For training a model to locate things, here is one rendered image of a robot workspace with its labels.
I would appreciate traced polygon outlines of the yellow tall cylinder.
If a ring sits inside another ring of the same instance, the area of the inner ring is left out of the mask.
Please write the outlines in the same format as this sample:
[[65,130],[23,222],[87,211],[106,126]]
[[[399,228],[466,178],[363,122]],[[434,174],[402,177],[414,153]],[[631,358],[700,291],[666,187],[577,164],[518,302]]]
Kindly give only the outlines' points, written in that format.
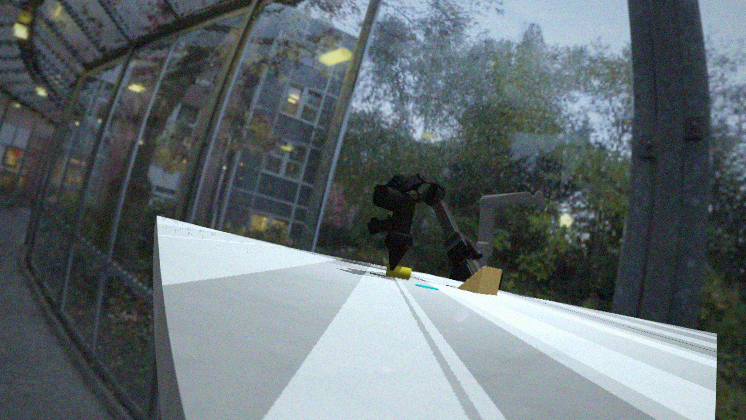
[[390,264],[388,263],[387,270],[386,270],[386,276],[396,277],[399,279],[409,280],[411,276],[411,268],[406,268],[403,266],[398,266],[395,268],[394,271],[390,270]]

